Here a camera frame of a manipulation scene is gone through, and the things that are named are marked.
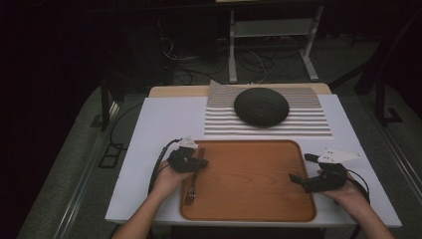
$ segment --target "brown tray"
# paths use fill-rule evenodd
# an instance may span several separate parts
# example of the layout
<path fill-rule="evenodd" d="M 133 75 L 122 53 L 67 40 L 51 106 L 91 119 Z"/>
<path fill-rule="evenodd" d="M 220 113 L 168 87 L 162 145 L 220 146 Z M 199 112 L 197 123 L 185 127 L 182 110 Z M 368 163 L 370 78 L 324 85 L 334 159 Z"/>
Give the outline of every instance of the brown tray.
<path fill-rule="evenodd" d="M 183 205 L 191 178 L 183 182 L 181 215 L 188 220 L 307 222 L 314 198 L 290 181 L 306 174 L 301 149 L 291 140 L 197 140 L 207 168 L 199 171 L 196 198 Z"/>

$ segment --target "desk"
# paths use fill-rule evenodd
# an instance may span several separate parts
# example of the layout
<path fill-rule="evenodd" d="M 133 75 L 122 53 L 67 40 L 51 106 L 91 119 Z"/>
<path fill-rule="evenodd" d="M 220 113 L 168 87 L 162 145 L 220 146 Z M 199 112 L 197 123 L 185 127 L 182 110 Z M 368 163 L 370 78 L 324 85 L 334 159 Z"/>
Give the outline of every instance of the desk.
<path fill-rule="evenodd" d="M 311 87 L 318 93 L 318 98 L 331 128 L 333 138 L 295 139 L 300 145 L 302 153 L 321 154 L 326 147 L 360 153 L 363 159 L 349 161 L 343 165 L 350 170 L 358 172 L 368 182 L 371 191 L 370 197 L 373 202 L 372 206 L 384 223 L 389 227 L 401 226 L 401 222 L 366 158 L 338 97 L 331 95 L 325 84 L 277 86 L 283 88 Z M 139 119 L 105 216 L 106 220 L 116 223 L 125 222 L 146 198 L 152 168 L 162 148 L 168 142 L 187 135 L 191 135 L 194 139 L 207 139 L 204 137 L 204 116 L 208 88 L 207 86 L 199 86 L 157 87 L 152 89 L 150 97 L 145 99 L 139 114 Z M 175 146 L 170 148 L 167 151 L 167 155 L 174 148 Z M 317 164 L 306 162 L 306 169 L 309 176 L 317 175 Z M 189 221 L 184 219 L 179 213 L 180 193 L 179 188 L 163 203 L 156 216 L 156 224 L 319 228 L 355 224 L 342 208 L 319 194 L 314 194 L 316 219 L 312 222 Z"/>

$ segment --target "fork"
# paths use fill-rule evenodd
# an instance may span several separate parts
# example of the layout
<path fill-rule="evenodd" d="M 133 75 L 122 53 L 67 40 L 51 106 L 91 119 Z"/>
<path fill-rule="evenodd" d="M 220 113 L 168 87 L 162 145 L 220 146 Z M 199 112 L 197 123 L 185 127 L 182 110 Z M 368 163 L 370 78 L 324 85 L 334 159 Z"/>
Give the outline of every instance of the fork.
<path fill-rule="evenodd" d="M 192 204 L 193 200 L 195 199 L 195 196 L 196 196 L 195 183 L 196 183 L 197 177 L 198 177 L 198 170 L 195 170 L 193 172 L 192 183 L 190 184 L 189 191 L 187 192 L 186 198 L 185 198 L 185 201 L 184 201 L 184 204 L 186 206 L 190 206 L 190 204 Z"/>

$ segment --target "striped placemat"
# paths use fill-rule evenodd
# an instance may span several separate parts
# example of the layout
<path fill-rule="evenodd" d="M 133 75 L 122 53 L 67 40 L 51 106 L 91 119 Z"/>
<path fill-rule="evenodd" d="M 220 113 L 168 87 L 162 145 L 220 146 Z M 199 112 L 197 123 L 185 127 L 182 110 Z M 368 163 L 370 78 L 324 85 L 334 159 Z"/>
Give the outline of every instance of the striped placemat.
<path fill-rule="evenodd" d="M 332 138 L 322 106 L 312 88 L 274 87 L 271 89 L 286 98 L 289 102 L 290 112 L 288 117 L 280 124 L 268 128 L 259 128 L 240 120 L 233 108 L 236 97 L 247 90 L 246 88 L 225 86 L 211 81 L 205 116 L 205 136 Z"/>

